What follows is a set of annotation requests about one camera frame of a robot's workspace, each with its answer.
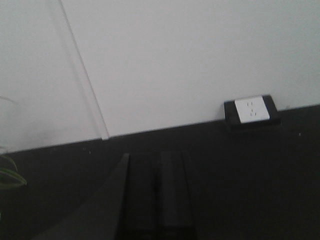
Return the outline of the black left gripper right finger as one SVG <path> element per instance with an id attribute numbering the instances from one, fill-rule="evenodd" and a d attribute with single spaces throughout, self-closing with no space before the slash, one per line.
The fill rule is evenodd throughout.
<path id="1" fill-rule="evenodd" d="M 196 240 L 185 164 L 180 152 L 160 155 L 159 226 L 162 240 Z"/>

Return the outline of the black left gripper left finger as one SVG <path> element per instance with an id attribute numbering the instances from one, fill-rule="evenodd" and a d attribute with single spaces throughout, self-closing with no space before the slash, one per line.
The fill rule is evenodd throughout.
<path id="1" fill-rule="evenodd" d="M 84 204 L 36 239 L 157 239 L 158 166 L 153 154 L 125 153 L 106 182 Z"/>

